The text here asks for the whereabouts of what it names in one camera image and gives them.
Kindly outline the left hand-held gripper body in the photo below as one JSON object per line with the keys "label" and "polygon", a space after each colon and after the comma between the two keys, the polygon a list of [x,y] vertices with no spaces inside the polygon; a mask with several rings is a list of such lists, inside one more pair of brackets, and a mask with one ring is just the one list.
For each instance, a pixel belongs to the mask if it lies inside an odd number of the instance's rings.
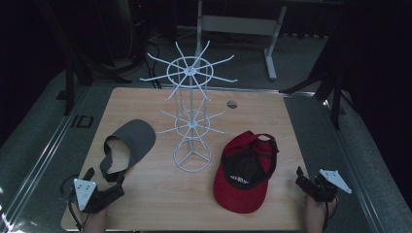
{"label": "left hand-held gripper body", "polygon": [[73,180],[77,205],[81,212],[96,214],[106,208],[103,201],[103,192],[98,190],[95,182]]}

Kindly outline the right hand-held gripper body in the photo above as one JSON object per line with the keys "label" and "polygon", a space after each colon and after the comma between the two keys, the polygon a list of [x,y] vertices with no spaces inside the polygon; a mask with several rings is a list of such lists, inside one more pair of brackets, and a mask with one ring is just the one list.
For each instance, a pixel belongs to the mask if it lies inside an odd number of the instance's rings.
{"label": "right hand-held gripper body", "polygon": [[308,194],[316,202],[331,202],[338,190],[351,194],[352,189],[347,185],[337,170],[321,169],[319,175],[315,177],[313,186]]}

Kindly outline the grey sun visor hat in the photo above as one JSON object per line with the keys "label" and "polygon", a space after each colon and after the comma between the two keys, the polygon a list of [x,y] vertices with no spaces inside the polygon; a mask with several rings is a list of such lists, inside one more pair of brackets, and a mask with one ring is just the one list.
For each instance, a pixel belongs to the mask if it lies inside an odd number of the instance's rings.
{"label": "grey sun visor hat", "polygon": [[[155,139],[154,129],[142,119],[133,119],[124,124],[112,135],[108,136],[104,142],[103,150],[105,157],[100,163],[100,171],[103,178],[108,183],[116,182],[121,175],[124,175],[148,154],[155,144]],[[129,150],[129,161],[125,169],[110,173],[109,169],[113,164],[113,156],[109,142],[113,140],[120,140],[126,145]]]}

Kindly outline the red baseball cap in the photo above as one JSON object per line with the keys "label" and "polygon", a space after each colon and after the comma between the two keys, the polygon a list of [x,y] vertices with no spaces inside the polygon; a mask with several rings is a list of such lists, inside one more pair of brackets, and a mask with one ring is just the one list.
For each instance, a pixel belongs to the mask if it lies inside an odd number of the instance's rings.
{"label": "red baseball cap", "polygon": [[213,183],[217,203],[237,214],[258,210],[276,169],[278,152],[276,139],[266,133],[246,131],[228,142]]}

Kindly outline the white wire hat rack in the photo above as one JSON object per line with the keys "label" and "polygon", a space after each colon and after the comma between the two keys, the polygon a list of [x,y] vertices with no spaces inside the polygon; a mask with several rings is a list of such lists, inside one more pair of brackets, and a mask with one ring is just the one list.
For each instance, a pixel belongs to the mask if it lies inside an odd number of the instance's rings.
{"label": "white wire hat rack", "polygon": [[209,82],[220,81],[236,83],[236,79],[223,78],[215,75],[217,65],[228,62],[233,55],[218,61],[210,62],[203,57],[209,43],[195,55],[184,55],[178,43],[175,43],[180,56],[173,61],[163,60],[148,54],[156,62],[166,65],[164,75],[151,78],[141,78],[143,82],[158,84],[162,80],[169,81],[171,92],[165,101],[174,100],[175,113],[161,112],[172,117],[174,124],[157,134],[175,132],[180,138],[173,150],[173,160],[183,171],[196,173],[204,170],[212,161],[212,150],[205,141],[210,132],[224,134],[224,131],[212,126],[212,120],[224,114],[224,111],[211,114],[208,104]]}

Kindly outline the person's right hand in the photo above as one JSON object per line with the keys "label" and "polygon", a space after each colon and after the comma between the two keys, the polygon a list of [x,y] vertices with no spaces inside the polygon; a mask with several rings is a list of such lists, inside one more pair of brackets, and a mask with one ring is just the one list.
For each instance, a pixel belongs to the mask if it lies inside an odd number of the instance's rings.
{"label": "person's right hand", "polygon": [[305,196],[304,226],[307,233],[324,233],[327,222],[337,208],[337,198],[331,202],[316,202],[309,195]]}

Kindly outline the person's left hand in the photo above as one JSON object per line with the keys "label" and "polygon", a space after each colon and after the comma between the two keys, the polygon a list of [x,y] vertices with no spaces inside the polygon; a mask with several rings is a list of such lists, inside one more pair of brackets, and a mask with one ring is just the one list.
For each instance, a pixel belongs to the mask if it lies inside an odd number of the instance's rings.
{"label": "person's left hand", "polygon": [[87,214],[81,213],[81,222],[84,233],[105,233],[106,232],[106,220],[108,216],[108,209],[96,213]]}

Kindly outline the black metal stand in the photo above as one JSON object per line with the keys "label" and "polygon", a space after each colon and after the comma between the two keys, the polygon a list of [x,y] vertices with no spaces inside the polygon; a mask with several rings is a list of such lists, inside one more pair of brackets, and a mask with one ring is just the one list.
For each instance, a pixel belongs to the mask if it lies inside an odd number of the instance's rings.
{"label": "black metal stand", "polygon": [[48,24],[52,35],[59,44],[65,57],[65,91],[63,100],[66,103],[64,114],[68,116],[75,105],[75,85],[74,78],[77,76],[81,84],[91,85],[93,83],[92,74],[88,67],[96,69],[102,74],[118,83],[130,83],[101,64],[93,61],[90,57],[82,54],[73,42],[69,39],[69,33],[61,26],[59,20],[54,14],[54,10],[48,0],[34,0],[37,8]]}
{"label": "black metal stand", "polygon": [[315,91],[315,97],[325,102],[329,95],[332,95],[330,120],[333,126],[339,130],[339,111],[342,96],[343,71],[345,63],[340,61],[341,54],[337,47],[328,41],[321,51],[315,65],[308,78],[292,87],[280,90],[280,93],[294,94],[306,86],[320,82]]}

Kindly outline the white metal desk frame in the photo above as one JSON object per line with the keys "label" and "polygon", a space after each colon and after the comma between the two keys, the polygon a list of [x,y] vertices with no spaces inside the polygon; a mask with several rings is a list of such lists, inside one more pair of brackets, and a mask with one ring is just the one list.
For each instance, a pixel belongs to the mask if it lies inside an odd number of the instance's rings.
{"label": "white metal desk frame", "polygon": [[268,79],[275,81],[277,73],[273,61],[273,51],[280,35],[286,11],[287,7],[282,6],[276,19],[209,16],[203,14],[203,0],[197,0],[195,54],[199,55],[203,51],[201,42],[203,31],[270,36],[270,45],[263,50],[263,55]]}

